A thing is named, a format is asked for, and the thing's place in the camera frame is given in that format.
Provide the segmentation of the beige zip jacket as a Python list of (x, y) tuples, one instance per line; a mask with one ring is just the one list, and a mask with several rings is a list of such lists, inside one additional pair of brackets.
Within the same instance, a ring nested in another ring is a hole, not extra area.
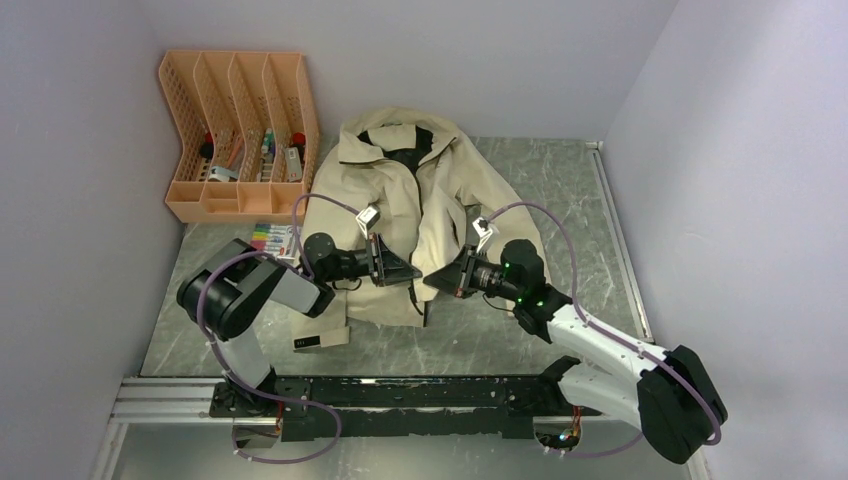
[(364, 246), (354, 216), (369, 205), (392, 252), (428, 275), (454, 260), (468, 242), (467, 208), (488, 216), (506, 207), (488, 241), (496, 260), (507, 242), (543, 241), (509, 183), (452, 121), (404, 107), (385, 107), (346, 120), (337, 144), (315, 175), (301, 237), (325, 233), (342, 250)]

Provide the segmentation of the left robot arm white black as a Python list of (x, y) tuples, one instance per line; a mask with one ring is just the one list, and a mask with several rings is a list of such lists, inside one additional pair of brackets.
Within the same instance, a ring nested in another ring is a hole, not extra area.
[(340, 281), (369, 278), (384, 288), (422, 276), (379, 234), (369, 235), (362, 249), (343, 250), (329, 234), (314, 233), (305, 241), (304, 256), (314, 273), (310, 279), (303, 267), (234, 239), (185, 278), (176, 294), (177, 304), (212, 336), (229, 366), (225, 377), (237, 403), (254, 416), (271, 411), (277, 400), (276, 373), (252, 327), (267, 302), (316, 318), (329, 307)]

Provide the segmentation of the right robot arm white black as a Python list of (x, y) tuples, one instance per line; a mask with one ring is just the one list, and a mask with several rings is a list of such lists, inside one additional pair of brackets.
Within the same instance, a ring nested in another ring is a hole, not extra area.
[(539, 389), (548, 412), (577, 406), (612, 416), (676, 464), (720, 441), (728, 412), (697, 353), (637, 340), (587, 314), (547, 281), (530, 241), (508, 242), (496, 263), (466, 246), (423, 282), (457, 298), (481, 292), (510, 301), (526, 333), (574, 352)]

